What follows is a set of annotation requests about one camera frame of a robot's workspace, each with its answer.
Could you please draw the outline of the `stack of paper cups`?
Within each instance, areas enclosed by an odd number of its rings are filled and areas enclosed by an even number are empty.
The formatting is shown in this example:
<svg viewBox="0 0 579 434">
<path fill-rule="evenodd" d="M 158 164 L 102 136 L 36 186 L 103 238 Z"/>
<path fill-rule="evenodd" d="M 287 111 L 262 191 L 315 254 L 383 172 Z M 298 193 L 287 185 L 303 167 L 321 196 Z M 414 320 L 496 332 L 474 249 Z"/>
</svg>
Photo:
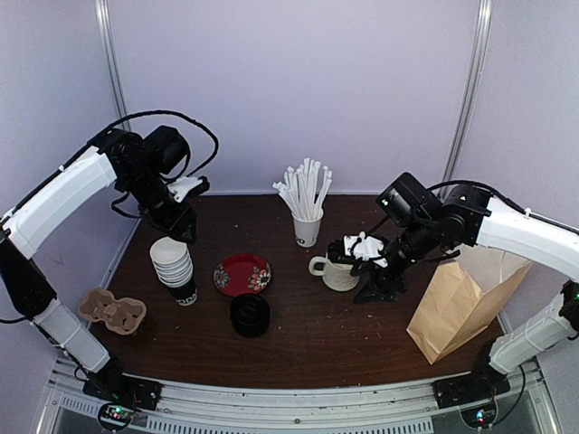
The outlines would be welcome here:
<svg viewBox="0 0 579 434">
<path fill-rule="evenodd" d="M 159 281 L 178 305 L 188 307 L 197 301 L 195 265 L 184 242 L 161 238 L 150 247 L 149 257 Z"/>
</svg>

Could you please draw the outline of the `stack of black lids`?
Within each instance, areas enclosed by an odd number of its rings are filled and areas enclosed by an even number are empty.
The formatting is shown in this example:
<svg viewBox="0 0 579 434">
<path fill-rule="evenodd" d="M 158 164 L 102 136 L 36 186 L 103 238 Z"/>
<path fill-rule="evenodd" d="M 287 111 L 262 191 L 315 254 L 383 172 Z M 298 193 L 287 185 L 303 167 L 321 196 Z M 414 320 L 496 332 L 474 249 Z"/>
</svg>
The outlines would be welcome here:
<svg viewBox="0 0 579 434">
<path fill-rule="evenodd" d="M 259 295 L 239 295 L 230 305 L 230 321 L 234 331 L 241 337 L 260 337 L 270 327 L 271 307 L 267 300 Z"/>
</svg>

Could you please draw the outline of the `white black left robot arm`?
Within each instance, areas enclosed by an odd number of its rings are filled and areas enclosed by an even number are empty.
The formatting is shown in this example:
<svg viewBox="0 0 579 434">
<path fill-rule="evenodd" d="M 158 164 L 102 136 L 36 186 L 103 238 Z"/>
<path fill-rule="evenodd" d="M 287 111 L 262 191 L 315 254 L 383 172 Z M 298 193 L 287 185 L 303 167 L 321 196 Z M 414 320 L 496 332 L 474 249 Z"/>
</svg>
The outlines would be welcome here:
<svg viewBox="0 0 579 434">
<path fill-rule="evenodd" d="M 107 128 L 83 146 L 1 220 L 1 278 L 15 309 L 46 333 L 89 373 L 110 401 L 122 401 L 130 383 L 110 367 L 112 356 L 59 299 L 37 260 L 42 247 L 56 252 L 62 241 L 70 268 L 84 274 L 100 257 L 98 217 L 90 228 L 75 229 L 75 213 L 101 191 L 114 187 L 134 198 L 138 215 L 155 229 L 183 244 L 195 241 L 196 214 L 186 196 L 206 181 L 194 176 L 172 180 L 170 172 L 190 157 L 185 138 L 161 126 L 147 137 Z"/>
</svg>

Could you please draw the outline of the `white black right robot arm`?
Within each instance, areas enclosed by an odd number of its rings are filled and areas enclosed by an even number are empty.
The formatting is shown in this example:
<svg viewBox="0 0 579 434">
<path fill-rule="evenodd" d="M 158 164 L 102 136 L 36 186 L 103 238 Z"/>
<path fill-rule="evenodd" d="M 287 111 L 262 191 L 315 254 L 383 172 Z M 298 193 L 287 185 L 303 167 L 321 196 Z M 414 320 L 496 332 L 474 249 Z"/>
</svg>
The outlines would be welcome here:
<svg viewBox="0 0 579 434">
<path fill-rule="evenodd" d="M 482 365 L 464 379 L 470 398 L 484 398 L 498 376 L 578 334 L 578 231 L 534 214 L 496 189 L 473 181 L 434 187 L 404 173 L 377 204 L 399 228 L 391 240 L 361 232 L 343 239 L 355 270 L 369 279 L 357 295 L 365 302 L 405 290 L 403 275 L 440 250 L 437 269 L 407 331 L 426 359 L 436 362 L 485 330 L 533 265 L 566 276 L 563 289 L 523 325 L 497 338 Z"/>
</svg>

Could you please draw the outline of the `cream ceramic mug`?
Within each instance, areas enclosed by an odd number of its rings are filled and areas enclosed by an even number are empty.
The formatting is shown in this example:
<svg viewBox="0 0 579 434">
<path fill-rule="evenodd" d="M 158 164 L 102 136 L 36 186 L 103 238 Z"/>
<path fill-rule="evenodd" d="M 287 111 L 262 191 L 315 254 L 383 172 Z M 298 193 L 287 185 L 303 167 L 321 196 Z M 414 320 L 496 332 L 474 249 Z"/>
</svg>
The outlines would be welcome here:
<svg viewBox="0 0 579 434">
<path fill-rule="evenodd" d="M 322 278 L 328 288 L 337 292 L 347 292 L 358 285 L 360 277 L 351 275 L 352 268 L 350 264 L 335 263 L 321 256 L 313 257 L 308 264 L 311 276 Z"/>
</svg>

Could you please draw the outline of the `red floral plate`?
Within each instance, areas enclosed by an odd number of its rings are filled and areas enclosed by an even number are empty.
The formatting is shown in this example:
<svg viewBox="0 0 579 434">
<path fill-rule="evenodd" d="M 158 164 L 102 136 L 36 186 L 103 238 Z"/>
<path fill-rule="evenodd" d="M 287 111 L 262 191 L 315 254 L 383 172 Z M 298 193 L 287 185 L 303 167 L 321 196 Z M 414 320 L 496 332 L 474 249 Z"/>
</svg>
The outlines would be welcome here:
<svg viewBox="0 0 579 434">
<path fill-rule="evenodd" d="M 227 297 L 243 294 L 259 294 L 270 284 L 272 270 L 270 263 L 255 254 L 232 255 L 215 268 L 213 281 L 215 288 Z"/>
</svg>

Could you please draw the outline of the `paper cup holding straws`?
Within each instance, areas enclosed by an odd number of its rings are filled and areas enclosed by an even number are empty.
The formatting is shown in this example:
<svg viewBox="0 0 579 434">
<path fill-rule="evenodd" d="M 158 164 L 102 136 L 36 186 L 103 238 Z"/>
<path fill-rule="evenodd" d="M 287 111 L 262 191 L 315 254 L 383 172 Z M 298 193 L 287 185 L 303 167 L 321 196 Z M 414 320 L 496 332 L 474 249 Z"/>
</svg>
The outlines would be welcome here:
<svg viewBox="0 0 579 434">
<path fill-rule="evenodd" d="M 292 214 L 295 241 L 300 247 L 311 248 L 316 245 L 323 216 L 324 210 L 320 210 L 316 219 L 306 221 Z"/>
</svg>

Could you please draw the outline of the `cardboard cup carrier tray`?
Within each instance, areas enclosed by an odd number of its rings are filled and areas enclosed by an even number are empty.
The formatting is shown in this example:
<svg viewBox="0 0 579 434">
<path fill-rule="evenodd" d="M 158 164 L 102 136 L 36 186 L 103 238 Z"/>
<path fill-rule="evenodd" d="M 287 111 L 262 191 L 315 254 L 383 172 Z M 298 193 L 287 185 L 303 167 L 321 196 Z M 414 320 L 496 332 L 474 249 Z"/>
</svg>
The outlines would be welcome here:
<svg viewBox="0 0 579 434">
<path fill-rule="evenodd" d="M 146 317 L 147 306 L 140 300 L 116 299 L 107 289 L 94 288 L 82 298 L 78 313 L 90 323 L 103 323 L 117 335 L 134 335 Z"/>
</svg>

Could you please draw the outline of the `bundle of white wrapped straws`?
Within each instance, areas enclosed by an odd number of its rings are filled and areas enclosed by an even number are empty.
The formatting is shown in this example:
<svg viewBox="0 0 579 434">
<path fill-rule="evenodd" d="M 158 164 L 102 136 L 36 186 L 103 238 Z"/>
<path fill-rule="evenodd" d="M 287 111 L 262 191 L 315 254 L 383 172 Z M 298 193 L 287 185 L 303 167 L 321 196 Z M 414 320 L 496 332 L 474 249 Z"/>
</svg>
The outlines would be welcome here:
<svg viewBox="0 0 579 434">
<path fill-rule="evenodd" d="M 272 188 L 289 207 L 292 215 L 304 222 L 321 218 L 323 203 L 333 182 L 333 172 L 321 161 L 306 157 L 297 166 L 288 166 L 282 180 Z"/>
</svg>

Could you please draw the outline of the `aluminium front rail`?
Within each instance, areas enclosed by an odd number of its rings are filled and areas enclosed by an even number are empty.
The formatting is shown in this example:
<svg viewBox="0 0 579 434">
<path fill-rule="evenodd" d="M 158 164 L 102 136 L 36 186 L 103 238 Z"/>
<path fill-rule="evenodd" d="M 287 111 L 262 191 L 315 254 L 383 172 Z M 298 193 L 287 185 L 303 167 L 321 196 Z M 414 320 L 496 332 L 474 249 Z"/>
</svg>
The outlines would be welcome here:
<svg viewBox="0 0 579 434">
<path fill-rule="evenodd" d="M 243 389 L 157 380 L 155 410 L 139 411 L 120 433 L 562 433 L 537 362 L 509 375 L 497 398 L 442 408 L 433 383 L 450 376 L 329 389 Z M 59 357 L 42 394 L 33 433 L 108 433 L 97 420 L 104 403 L 82 393 L 75 366 Z M 469 426 L 485 404 L 498 405 L 498 425 Z"/>
</svg>

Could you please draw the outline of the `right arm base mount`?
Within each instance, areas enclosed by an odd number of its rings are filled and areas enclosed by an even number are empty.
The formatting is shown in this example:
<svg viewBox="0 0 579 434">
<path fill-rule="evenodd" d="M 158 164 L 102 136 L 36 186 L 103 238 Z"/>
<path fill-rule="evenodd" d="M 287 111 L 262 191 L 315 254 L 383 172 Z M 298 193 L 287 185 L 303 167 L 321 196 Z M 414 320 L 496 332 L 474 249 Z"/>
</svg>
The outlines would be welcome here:
<svg viewBox="0 0 579 434">
<path fill-rule="evenodd" d="M 487 429 L 498 419 L 497 397 L 510 391 L 507 376 L 478 360 L 470 373 L 432 384 L 438 408 L 461 407 L 462 421 L 469 428 Z"/>
</svg>

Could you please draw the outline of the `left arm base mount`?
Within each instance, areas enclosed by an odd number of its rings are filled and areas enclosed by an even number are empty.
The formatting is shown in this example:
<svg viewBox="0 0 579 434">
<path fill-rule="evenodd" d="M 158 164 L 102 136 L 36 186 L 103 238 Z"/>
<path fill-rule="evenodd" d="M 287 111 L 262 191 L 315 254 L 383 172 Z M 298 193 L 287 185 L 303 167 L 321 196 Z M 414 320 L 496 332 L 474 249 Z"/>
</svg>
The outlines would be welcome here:
<svg viewBox="0 0 579 434">
<path fill-rule="evenodd" d="M 106 431 L 127 428 L 138 412 L 155 410 L 161 397 L 162 384 L 124 374 L 120 360 L 112 358 L 97 373 L 80 365 L 85 375 L 83 393 L 104 400 L 97 412 L 97 421 Z"/>
</svg>

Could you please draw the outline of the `left aluminium wall post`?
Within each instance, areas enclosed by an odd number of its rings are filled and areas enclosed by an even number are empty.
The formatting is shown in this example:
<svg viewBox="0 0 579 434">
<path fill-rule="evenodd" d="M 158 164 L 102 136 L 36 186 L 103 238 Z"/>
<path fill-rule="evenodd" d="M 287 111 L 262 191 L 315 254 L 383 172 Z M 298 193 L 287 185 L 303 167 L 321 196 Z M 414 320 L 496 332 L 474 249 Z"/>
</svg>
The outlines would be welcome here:
<svg viewBox="0 0 579 434">
<path fill-rule="evenodd" d="M 110 20 L 109 2 L 107 0 L 94 1 L 97 26 L 100 35 L 100 41 L 104 52 L 107 73 L 109 75 L 109 84 L 111 87 L 114 106 L 119 118 L 128 114 L 124 92 L 122 89 L 119 65 L 115 50 L 114 36 Z"/>
</svg>

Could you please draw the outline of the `aluminium wall post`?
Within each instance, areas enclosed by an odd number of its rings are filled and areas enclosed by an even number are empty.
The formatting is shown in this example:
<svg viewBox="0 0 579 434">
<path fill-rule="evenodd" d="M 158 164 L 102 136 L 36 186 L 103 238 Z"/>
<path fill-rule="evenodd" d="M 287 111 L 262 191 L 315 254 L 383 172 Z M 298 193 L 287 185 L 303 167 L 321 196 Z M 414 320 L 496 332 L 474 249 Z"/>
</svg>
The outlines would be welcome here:
<svg viewBox="0 0 579 434">
<path fill-rule="evenodd" d="M 119 65 L 115 50 L 114 36 L 110 20 L 109 2 L 107 0 L 94 1 L 97 26 L 100 35 L 100 41 L 104 52 L 107 73 L 109 75 L 109 84 L 111 87 L 114 106 L 119 118 L 128 114 L 124 92 L 122 89 Z"/>
<path fill-rule="evenodd" d="M 466 140 L 469 123 L 476 101 L 477 89 L 480 84 L 488 51 L 493 9 L 494 2 L 492 0 L 479 1 L 479 9 L 471 47 L 469 70 L 460 105 L 457 125 L 451 141 L 451 149 L 442 176 L 443 181 L 450 181 L 455 175 L 460 160 L 460 153 Z"/>
</svg>

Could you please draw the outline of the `right aluminium wall post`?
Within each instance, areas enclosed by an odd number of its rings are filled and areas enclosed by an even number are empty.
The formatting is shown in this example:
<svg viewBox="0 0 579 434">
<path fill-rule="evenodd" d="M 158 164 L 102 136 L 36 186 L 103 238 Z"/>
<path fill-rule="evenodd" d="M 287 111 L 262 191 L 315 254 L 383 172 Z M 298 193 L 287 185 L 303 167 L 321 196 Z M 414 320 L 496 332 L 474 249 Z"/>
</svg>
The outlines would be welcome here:
<svg viewBox="0 0 579 434">
<path fill-rule="evenodd" d="M 457 125 L 451 141 L 451 149 L 442 176 L 443 181 L 450 181 L 455 175 L 460 160 L 460 153 L 466 140 L 469 123 L 476 101 L 477 89 L 480 84 L 488 51 L 493 9 L 494 2 L 492 0 L 479 1 L 479 9 L 471 47 L 469 70 L 460 105 Z"/>
</svg>

